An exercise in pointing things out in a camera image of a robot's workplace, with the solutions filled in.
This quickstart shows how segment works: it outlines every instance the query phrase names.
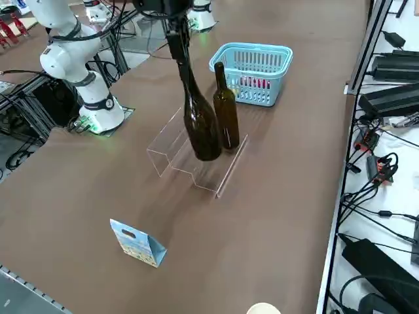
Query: wine bottle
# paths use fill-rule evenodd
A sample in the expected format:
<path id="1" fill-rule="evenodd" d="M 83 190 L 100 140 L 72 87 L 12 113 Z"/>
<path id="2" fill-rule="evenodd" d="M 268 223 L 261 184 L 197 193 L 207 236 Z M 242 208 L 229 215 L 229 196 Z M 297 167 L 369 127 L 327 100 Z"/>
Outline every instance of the wine bottle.
<path id="1" fill-rule="evenodd" d="M 215 64 L 215 78 L 217 80 L 217 90 L 214 93 L 214 108 L 223 146 L 225 149 L 235 149 L 240 144 L 236 96 L 227 88 L 222 62 Z"/>
<path id="2" fill-rule="evenodd" d="M 208 162 L 221 155 L 222 147 L 217 117 L 201 94 L 189 64 L 179 64 L 185 89 L 183 120 L 196 157 Z"/>

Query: electronic device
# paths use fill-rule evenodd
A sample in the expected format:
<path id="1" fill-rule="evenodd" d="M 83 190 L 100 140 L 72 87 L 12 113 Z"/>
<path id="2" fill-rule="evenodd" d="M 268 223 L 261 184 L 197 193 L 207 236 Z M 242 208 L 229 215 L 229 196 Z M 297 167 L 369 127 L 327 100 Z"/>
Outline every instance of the electronic device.
<path id="1" fill-rule="evenodd" d="M 392 52 L 383 52 L 381 56 L 399 56 L 399 57 L 419 57 L 419 51 L 409 51 L 409 50 L 400 50 L 393 49 Z"/>
<path id="2" fill-rule="evenodd" d="M 419 81 L 419 59 L 405 56 L 378 56 L 372 71 L 367 72 L 375 80 L 413 83 Z"/>
<path id="3" fill-rule="evenodd" d="M 401 314 L 383 297 L 370 293 L 364 296 L 358 306 L 359 314 Z"/>
<path id="4" fill-rule="evenodd" d="M 57 126 L 66 127 L 72 118 L 78 116 L 77 96 L 61 80 L 42 84 L 34 89 L 33 95 Z"/>
<path id="5" fill-rule="evenodd" d="M 406 40 L 397 33 L 388 33 L 387 31 L 381 31 L 384 34 L 384 38 L 387 43 L 391 44 L 394 48 L 401 48 L 405 45 Z"/>
<path id="6" fill-rule="evenodd" d="M 419 111 L 419 83 L 363 94 L 359 106 L 374 118 L 416 113 Z"/>
<path id="7" fill-rule="evenodd" d="M 374 179 L 374 182 L 378 183 L 392 183 L 393 176 L 389 176 L 387 173 L 383 173 L 384 163 L 380 161 L 380 157 L 368 156 L 367 157 L 367 175 L 368 180 Z"/>
<path id="8" fill-rule="evenodd" d="M 363 152 L 367 150 L 374 151 L 379 139 L 379 134 L 365 126 L 360 129 L 354 141 L 354 147 Z"/>
<path id="9" fill-rule="evenodd" d="M 346 244 L 342 256 L 360 274 L 386 278 L 366 278 L 366 280 L 385 297 L 389 304 L 403 314 L 419 313 L 418 289 L 398 282 L 402 281 L 419 287 L 419 282 L 409 272 L 368 239 L 353 242 L 344 235 L 339 235 L 339 237 Z"/>

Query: robotic arm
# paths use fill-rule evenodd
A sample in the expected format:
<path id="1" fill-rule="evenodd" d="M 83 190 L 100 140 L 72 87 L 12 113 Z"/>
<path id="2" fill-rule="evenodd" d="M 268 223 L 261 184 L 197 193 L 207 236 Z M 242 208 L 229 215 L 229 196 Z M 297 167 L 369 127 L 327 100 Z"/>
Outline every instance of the robotic arm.
<path id="1" fill-rule="evenodd" d="M 189 60 L 189 24 L 187 13 L 207 16 L 210 0 L 133 0 L 136 9 L 144 16 L 161 20 L 172 58 L 179 66 L 179 74 L 184 87 L 191 84 L 200 93 L 194 81 Z M 88 71 L 85 64 L 100 49 L 100 37 L 96 32 L 81 24 L 70 10 L 66 0 L 27 0 L 38 22 L 58 32 L 51 37 L 50 44 L 41 54 L 43 69 L 52 77 L 63 79 L 72 84 L 83 100 L 80 109 L 81 120 L 89 121 L 90 131 L 99 134 L 119 126 L 124 121 L 124 111 L 112 96 L 103 77 Z M 215 23 L 207 19 L 204 28 Z"/>
<path id="2" fill-rule="evenodd" d="M 76 19 L 66 0 L 27 0 L 27 5 L 41 25 L 56 30 L 64 38 L 53 40 L 41 54 L 40 61 L 49 75 L 66 80 L 77 89 L 83 100 L 79 112 L 81 120 L 88 120 L 90 131 L 96 134 L 119 126 L 124 121 L 122 107 L 103 77 L 85 66 L 98 53 L 100 38 L 92 36 L 89 40 L 72 41 L 96 32 Z"/>

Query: white robotic arm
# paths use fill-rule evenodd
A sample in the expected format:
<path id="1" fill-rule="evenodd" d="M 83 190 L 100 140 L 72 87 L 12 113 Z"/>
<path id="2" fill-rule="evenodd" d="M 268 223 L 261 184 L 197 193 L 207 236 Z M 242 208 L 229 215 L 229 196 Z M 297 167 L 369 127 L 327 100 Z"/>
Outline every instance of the white robotic arm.
<path id="1" fill-rule="evenodd" d="M 85 37 L 96 32 L 81 24 L 68 7 L 66 0 L 27 0 L 38 22 L 54 29 L 69 39 Z M 112 96 L 103 77 L 88 71 L 86 62 L 100 49 L 100 38 L 85 41 L 52 41 L 41 54 L 43 69 L 52 77 L 72 84 L 83 99 L 80 115 L 89 119 L 90 131 L 99 134 L 119 126 L 124 120 L 124 111 Z"/>

